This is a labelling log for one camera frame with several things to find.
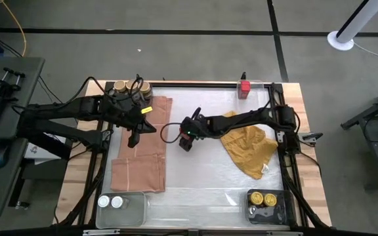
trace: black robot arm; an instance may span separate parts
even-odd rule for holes
[[[78,130],[50,121],[50,119],[75,118],[81,121],[106,121],[132,132],[128,141],[130,148],[139,142],[139,134],[155,132],[156,129],[145,120],[141,109],[148,103],[135,103],[127,94],[113,97],[107,95],[85,96],[65,104],[32,104],[20,116],[18,136],[59,156],[68,156],[70,148],[46,134],[63,136],[83,143],[87,149],[103,149],[108,132],[99,130]]]
[[[179,141],[179,146],[186,151],[192,148],[194,140],[221,138],[232,129],[249,125],[264,124],[283,132],[293,132],[296,128],[294,110],[289,106],[275,108],[278,122],[275,122],[270,116],[271,108],[259,108],[231,117],[222,115],[204,117],[200,111],[201,108],[197,108],[191,117],[185,117],[180,124],[182,138]]]

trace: computer desk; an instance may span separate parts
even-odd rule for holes
[[[105,86],[107,81],[99,81],[102,87]],[[167,83],[193,83],[195,81],[167,81]],[[217,82],[217,81],[196,81],[197,83],[227,83],[227,82]],[[300,84],[298,83],[283,83],[283,94],[285,97],[285,102],[287,105],[294,108],[294,110],[298,113],[300,120],[301,120],[301,127],[299,132],[309,132],[310,128],[308,125],[308,119],[306,114],[305,105],[303,102],[303,95],[301,94]],[[89,86],[87,87],[86,96],[102,94],[100,89],[96,86],[93,81],[90,81]],[[97,126],[96,121],[92,122],[84,122],[80,121],[78,123],[78,128],[81,130],[92,130],[95,129]],[[316,159],[316,153],[314,152],[313,147],[308,147],[306,145],[301,144],[302,152],[305,154],[313,157]],[[73,149],[71,155],[75,155],[85,150],[85,147],[82,145],[78,146],[77,148]],[[76,158],[72,159],[68,163],[68,167],[66,169],[64,182],[62,184],[62,189],[60,192],[60,196],[58,199],[58,206],[56,209],[56,215],[59,220],[63,220],[68,213],[72,210],[72,208],[76,205],[78,200],[81,198],[83,194],[83,190],[85,187],[85,180],[87,177],[87,170],[89,169],[89,161],[90,161],[91,153],[86,152]],[[100,158],[101,155],[98,156],[98,160],[96,162],[94,176],[98,170],[100,165]],[[331,225],[331,220],[329,217],[329,211],[327,209],[326,197],[324,193],[324,187],[322,184],[322,179],[320,177],[319,169],[315,163],[309,160],[307,157],[302,155],[296,155],[297,166],[299,170],[299,176],[301,181],[301,187],[303,191],[303,196],[309,203],[309,205],[313,208],[314,212],[320,217],[320,219],[327,225]],[[85,223],[88,223],[91,212],[93,208],[94,202],[94,193],[89,200],[87,205],[87,211],[85,216]],[[300,216],[299,216],[299,209],[298,204],[295,201],[295,208],[297,213],[297,221],[299,225]]]
[[[0,57],[0,79],[2,79],[5,74],[5,71],[3,70],[4,67],[21,71],[26,74],[26,77],[20,83],[22,89],[13,94],[13,96],[18,99],[15,104],[19,106],[27,106],[29,104],[44,61],[45,60],[42,58]],[[16,77],[7,77],[6,81],[10,84],[15,84]],[[11,110],[10,104],[7,104],[0,118],[0,140],[13,140],[13,142],[11,145],[9,160],[3,168],[0,168],[0,215],[7,205],[7,199],[11,193],[14,180],[19,176],[18,169],[27,147],[27,140],[23,138],[15,138],[18,120],[19,116]],[[13,196],[20,194],[17,189],[14,189],[12,192]],[[14,202],[11,201],[11,205],[15,205],[17,197],[18,196],[14,196],[12,198]]]

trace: white stand base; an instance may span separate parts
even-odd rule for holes
[[[335,49],[341,50],[341,51],[346,51],[350,50],[354,46],[354,40],[351,39],[349,42],[346,43],[340,43],[338,42],[336,38],[336,34],[338,31],[333,31],[327,35],[327,42]]]

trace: gold lid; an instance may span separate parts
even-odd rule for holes
[[[128,89],[128,90],[130,90],[131,89],[131,86],[132,86],[132,84],[134,83],[134,79],[131,79],[130,81],[128,81],[128,82],[126,82],[126,88]],[[139,87],[139,83],[135,83],[134,84],[134,87],[132,88],[132,90],[135,90],[135,89],[137,89]]]
[[[122,92],[123,90],[126,89],[126,83],[124,81],[116,81],[115,84],[113,85],[113,88],[116,91]]]
[[[253,192],[253,193],[250,195],[250,201],[251,201],[254,205],[260,205],[260,204],[262,204],[262,202],[263,202],[263,196],[262,196],[262,193],[259,193],[259,192]]]
[[[141,87],[141,93],[146,94],[150,91],[150,84],[148,82],[144,82]]]
[[[276,205],[276,196],[268,193],[264,198],[265,205],[268,207],[274,207]]]

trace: tan towel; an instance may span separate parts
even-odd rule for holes
[[[235,115],[234,111],[224,116]],[[266,138],[265,131],[255,126],[231,130],[221,138],[221,142],[231,156],[234,164],[248,176],[262,178],[264,164],[268,164],[278,147],[275,140]]]
[[[146,119],[157,132],[141,134],[134,148],[127,146],[131,132],[122,131],[121,147],[117,159],[112,160],[114,191],[165,191],[165,147],[159,136],[161,128],[170,121],[172,98],[155,96],[153,110]],[[163,131],[167,139],[168,128]]]

